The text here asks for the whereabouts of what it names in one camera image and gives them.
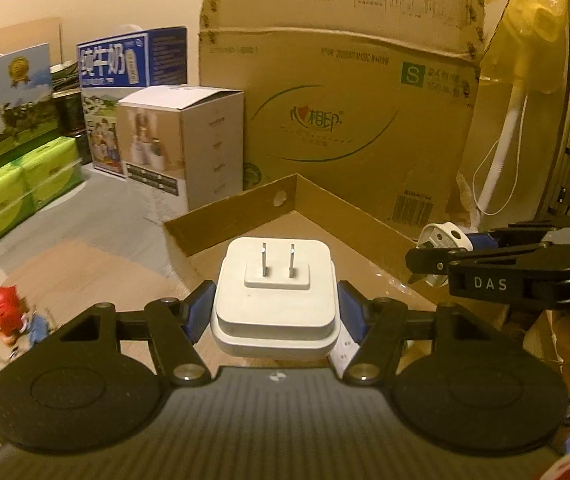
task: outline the gray surface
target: gray surface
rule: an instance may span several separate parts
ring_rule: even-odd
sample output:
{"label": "gray surface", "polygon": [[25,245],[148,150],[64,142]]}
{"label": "gray surface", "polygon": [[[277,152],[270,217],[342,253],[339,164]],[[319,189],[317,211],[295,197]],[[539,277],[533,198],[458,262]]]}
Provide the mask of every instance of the gray surface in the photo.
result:
{"label": "gray surface", "polygon": [[7,446],[0,479],[532,480],[558,459],[549,448],[452,453],[406,430],[380,392],[328,368],[283,370],[279,381],[274,372],[224,368],[207,386],[178,389],[152,424],[110,449],[55,457]]}
{"label": "gray surface", "polygon": [[123,256],[164,276],[173,276],[161,226],[144,218],[142,200],[120,179],[84,170],[87,181],[73,197],[37,212],[0,240],[6,274],[27,258],[63,240]]}

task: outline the charger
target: charger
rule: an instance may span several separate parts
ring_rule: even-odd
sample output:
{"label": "charger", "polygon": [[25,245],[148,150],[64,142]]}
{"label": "charger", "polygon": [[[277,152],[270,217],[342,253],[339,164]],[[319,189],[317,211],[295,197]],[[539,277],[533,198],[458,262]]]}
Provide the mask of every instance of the charger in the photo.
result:
{"label": "charger", "polygon": [[227,248],[211,314],[223,352],[316,359],[341,327],[336,272],[318,240],[236,238]]}

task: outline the plug prong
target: plug prong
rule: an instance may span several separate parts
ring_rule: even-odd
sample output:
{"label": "plug prong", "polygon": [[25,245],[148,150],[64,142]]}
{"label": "plug prong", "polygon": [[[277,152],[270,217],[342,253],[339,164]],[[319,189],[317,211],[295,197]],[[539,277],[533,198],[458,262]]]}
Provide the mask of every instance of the plug prong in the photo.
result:
{"label": "plug prong", "polygon": [[263,259],[263,277],[265,278],[267,276],[267,244],[265,242],[263,242],[261,257]]}
{"label": "plug prong", "polygon": [[294,244],[291,245],[289,250],[289,276],[294,277]]}

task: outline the red heart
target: red heart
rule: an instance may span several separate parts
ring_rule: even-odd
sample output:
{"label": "red heart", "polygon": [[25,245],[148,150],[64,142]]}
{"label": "red heart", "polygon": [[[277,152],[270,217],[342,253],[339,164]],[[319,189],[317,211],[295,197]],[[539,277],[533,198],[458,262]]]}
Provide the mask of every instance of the red heart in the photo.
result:
{"label": "red heart", "polygon": [[308,111],[309,111],[309,106],[299,106],[297,108],[297,112],[299,113],[299,118],[303,121],[305,120]]}

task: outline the ribbed gray surface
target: ribbed gray surface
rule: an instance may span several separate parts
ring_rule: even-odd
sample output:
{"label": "ribbed gray surface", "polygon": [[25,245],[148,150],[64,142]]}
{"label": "ribbed gray surface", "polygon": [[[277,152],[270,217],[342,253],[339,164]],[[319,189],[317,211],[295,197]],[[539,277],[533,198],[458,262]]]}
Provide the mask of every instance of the ribbed gray surface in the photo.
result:
{"label": "ribbed gray surface", "polygon": [[557,456],[539,449],[474,458],[406,430],[376,391],[332,370],[224,368],[203,388],[177,390],[128,441],[75,457],[0,450],[0,479],[30,480],[532,480]]}

